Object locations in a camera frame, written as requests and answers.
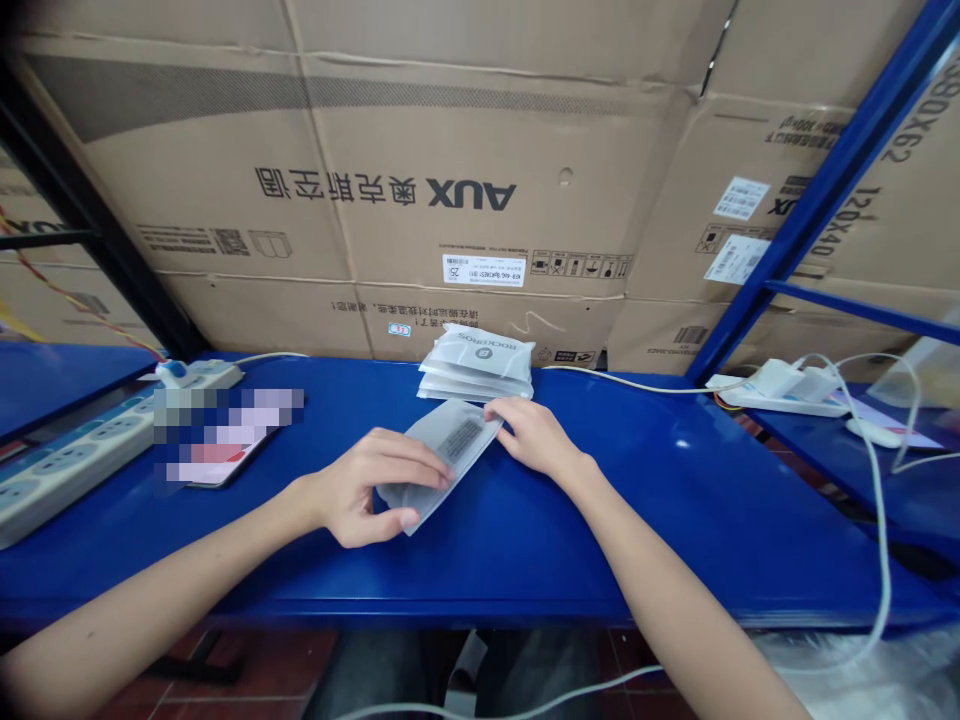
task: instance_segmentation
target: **white cable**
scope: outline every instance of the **white cable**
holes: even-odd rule
[[[598,683],[596,685],[589,685],[577,690],[571,690],[568,693],[564,693],[563,695],[554,698],[548,703],[544,703],[540,707],[533,708],[533,710],[527,710],[526,712],[518,713],[516,715],[508,715],[502,718],[493,718],[492,720],[529,720],[529,718],[536,717],[541,713],[552,710],[557,705],[562,705],[563,703],[567,702],[567,700],[573,700],[575,697],[589,695],[590,693],[597,692],[599,690],[606,690],[607,688],[614,687],[620,683],[633,680],[635,677],[640,677],[641,675],[646,675],[647,673],[654,672],[656,670],[663,670],[663,666],[650,665],[649,667],[640,668],[639,670],[628,672],[626,675],[618,677],[614,680],[607,680],[606,682]],[[354,710],[346,715],[341,715],[339,718],[337,718],[337,720],[360,720],[360,718],[370,717],[371,715],[376,715],[377,713],[390,712],[425,712],[430,713],[431,715],[440,715],[441,717],[448,718],[449,720],[472,720],[471,718],[467,718],[463,715],[457,715],[457,713],[445,710],[442,707],[438,707],[436,705],[427,705],[426,703],[385,703],[384,705],[374,705],[373,707],[363,708],[362,710]]]
[[[903,366],[910,374],[910,378],[913,380],[913,400],[910,402],[910,412],[907,413],[907,427],[904,431],[900,448],[897,450],[897,455],[893,458],[893,464],[890,466],[890,474],[897,475],[902,473],[904,470],[909,470],[912,467],[923,465],[924,463],[928,462],[936,462],[937,460],[948,460],[950,458],[960,457],[960,453],[949,453],[947,455],[935,455],[933,457],[927,457],[921,460],[914,460],[913,462],[909,462],[905,465],[902,464],[904,455],[906,455],[907,450],[910,449],[910,438],[913,437],[913,428],[917,424],[917,416],[920,412],[920,402],[923,400],[923,385],[920,382],[920,376],[917,374],[917,371],[913,365],[910,364],[910,361],[905,360],[899,355],[893,355],[891,353],[864,353],[863,355],[854,355],[852,357],[840,360],[837,363],[837,367],[840,367],[844,363],[848,363],[852,360],[860,360],[867,357],[893,358],[894,360],[903,363]]]
[[[268,357],[310,357],[310,356],[304,355],[303,353],[288,353],[288,352],[263,353],[263,355],[251,355],[250,357],[234,360],[233,364],[242,365],[245,362],[253,362],[254,360],[265,360]]]
[[[846,358],[841,362],[853,360],[855,357]],[[857,413],[857,406],[853,402],[853,396],[850,394],[850,388],[847,387],[846,381],[840,374],[840,368],[838,368],[837,365],[835,365],[829,358],[818,353],[806,355],[798,362],[802,362],[807,358],[818,358],[827,366],[827,368],[830,369],[831,372],[833,372],[834,375],[836,375],[837,380],[840,382],[840,389],[843,390],[844,397],[847,400],[847,405],[850,407],[850,413],[853,415],[854,422],[856,423],[857,429],[860,431],[860,435],[862,436],[861,439],[863,440],[863,444],[867,448],[867,456],[870,458],[870,472],[873,475],[873,493],[877,506],[877,545],[880,546],[880,607],[877,610],[877,617],[873,622],[873,628],[871,628],[870,634],[867,636],[867,640],[863,644],[863,647],[845,660],[819,668],[775,668],[779,672],[796,675],[816,675],[822,672],[831,672],[846,665],[859,662],[873,652],[873,649],[877,646],[877,643],[880,642],[883,631],[887,626],[887,618],[890,615],[890,600],[893,594],[893,587],[890,581],[890,551],[887,548],[887,511],[883,502],[883,487],[880,483],[880,462],[877,460],[877,451],[874,449],[873,443],[870,442],[870,438],[867,437],[867,433],[864,431],[863,426],[861,425],[860,415]]]
[[[909,462],[906,465],[898,465],[897,467],[890,470],[890,472],[896,475],[897,473],[901,473],[904,470],[909,470],[910,468],[915,467],[917,465],[923,465],[925,462],[934,462],[935,460],[947,460],[953,457],[960,457],[960,453],[950,453],[949,455],[934,455],[933,457],[923,458],[921,460],[914,460],[913,462]]]
[[[678,395],[688,395],[691,393],[705,393],[705,392],[724,392],[725,390],[736,390],[738,387],[743,387],[753,378],[748,377],[744,378],[735,385],[727,385],[722,388],[688,388],[684,390],[671,390],[670,388],[657,388],[650,385],[641,385],[640,383],[630,382],[629,380],[624,380],[623,378],[618,378],[615,375],[608,375],[607,373],[602,373],[599,370],[588,370],[587,368],[578,368],[572,367],[570,365],[547,365],[543,370],[573,370],[574,372],[585,372],[589,375],[596,375],[597,377],[606,378],[607,380],[613,380],[613,382],[618,382],[621,385],[629,385],[630,387],[635,387],[638,390],[649,390],[650,392],[662,392],[662,393],[675,393]]]

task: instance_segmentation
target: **person's left hand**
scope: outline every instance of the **person's left hand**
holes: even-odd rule
[[[304,519],[304,532],[325,527],[343,547],[354,548],[390,540],[420,522],[414,508],[374,514],[374,485],[445,490],[453,479],[453,471],[419,440],[374,428],[332,465],[294,480],[284,494]]]

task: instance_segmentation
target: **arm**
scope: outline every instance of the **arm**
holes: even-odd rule
[[[451,479],[423,443],[373,430],[333,465],[24,641],[0,661],[0,677],[24,717],[86,717],[288,542],[325,527],[344,547],[359,547],[419,522],[413,508],[372,514],[374,485],[443,488]]]
[[[510,423],[498,439],[513,457],[549,475],[583,514],[630,612],[670,679],[701,718],[797,718],[809,714],[743,630],[670,546],[634,512],[553,414],[520,398],[484,408]]]

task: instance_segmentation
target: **white power strip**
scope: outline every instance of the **white power strip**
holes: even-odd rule
[[[733,377],[732,375],[714,375],[707,381],[707,387],[727,387],[742,380],[743,378]],[[757,388],[752,382],[733,390],[724,390],[718,395],[728,405],[756,408],[757,410],[779,410],[780,412],[817,415],[819,417],[840,417],[850,412],[846,403],[839,403],[829,397],[820,402],[801,400],[789,393],[780,398],[768,398],[766,395],[757,392]]]
[[[236,385],[243,372],[198,360],[184,389]],[[28,453],[0,473],[0,550],[22,540],[153,445],[153,391],[126,400],[73,432]]]

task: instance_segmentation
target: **blue shelf post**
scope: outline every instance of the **blue shelf post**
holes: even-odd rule
[[[856,188],[960,38],[960,0],[928,0],[850,125],[720,319],[686,377],[702,386],[726,362],[777,293],[960,344],[960,330],[916,316],[806,290],[786,280]]]

